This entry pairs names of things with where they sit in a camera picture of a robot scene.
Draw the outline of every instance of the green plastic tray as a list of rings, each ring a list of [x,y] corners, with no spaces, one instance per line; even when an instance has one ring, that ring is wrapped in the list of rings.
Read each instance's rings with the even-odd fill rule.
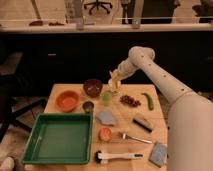
[[[40,114],[28,139],[24,164],[86,164],[90,159],[92,116]]]

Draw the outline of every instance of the tomato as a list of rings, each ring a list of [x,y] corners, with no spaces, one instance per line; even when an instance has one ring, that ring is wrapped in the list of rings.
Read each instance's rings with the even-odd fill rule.
[[[112,138],[112,131],[107,127],[101,128],[99,130],[98,136],[100,140],[108,142]]]

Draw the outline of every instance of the bowl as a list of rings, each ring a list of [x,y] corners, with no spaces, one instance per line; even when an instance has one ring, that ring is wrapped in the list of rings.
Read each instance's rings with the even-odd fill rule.
[[[78,101],[78,93],[72,90],[64,91],[56,98],[56,104],[62,112],[71,112],[77,106]]]
[[[93,98],[100,96],[102,88],[103,84],[98,79],[88,79],[83,85],[85,93]]]

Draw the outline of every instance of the brush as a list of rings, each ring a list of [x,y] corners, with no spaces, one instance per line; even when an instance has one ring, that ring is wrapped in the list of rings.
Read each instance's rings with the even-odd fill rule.
[[[138,153],[103,153],[100,150],[95,153],[95,161],[97,163],[106,164],[109,159],[140,159],[143,157],[143,154]]]

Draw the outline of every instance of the wooden table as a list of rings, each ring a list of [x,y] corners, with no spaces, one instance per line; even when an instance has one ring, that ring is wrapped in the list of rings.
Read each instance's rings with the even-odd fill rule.
[[[83,91],[82,84],[55,84],[53,86],[52,92],[50,94],[47,106],[45,108],[45,113],[62,113],[55,105],[56,97],[65,90],[74,90],[80,94],[80,102],[77,108],[72,111],[73,113],[82,113],[82,104],[90,100],[95,104],[94,116],[97,112],[100,112],[104,106],[101,103],[100,98],[90,98]],[[108,86],[104,85],[103,90],[108,90]],[[147,100],[145,96],[141,93],[146,92],[151,95],[154,102],[154,110],[150,111],[147,106]],[[136,108],[130,108],[124,106],[120,103],[119,98],[122,95],[130,95],[141,102],[141,105]],[[110,127],[113,132],[113,137],[110,142],[102,142],[98,139],[98,131],[101,127],[104,127],[97,120],[93,120],[93,137],[92,137],[92,147],[90,161],[86,165],[25,165],[25,170],[28,171],[166,171],[166,165],[158,168],[154,164],[148,161],[153,144],[145,144],[141,142],[136,142],[134,140],[122,140],[118,136],[118,132],[125,131],[128,134],[144,138],[147,140],[152,140],[153,142],[159,141],[163,144],[167,144],[167,126],[158,96],[154,85],[144,85],[144,84],[129,84],[122,85],[119,89],[117,95],[113,96],[108,108],[112,111],[117,119],[117,124],[114,127]],[[145,131],[140,126],[132,122],[135,114],[143,114],[151,123],[154,124],[154,130],[152,133]],[[113,160],[109,161],[108,164],[98,164],[94,161],[94,153],[97,150],[105,150],[111,153],[125,153],[125,152],[136,152],[142,153],[144,157],[138,160]]]

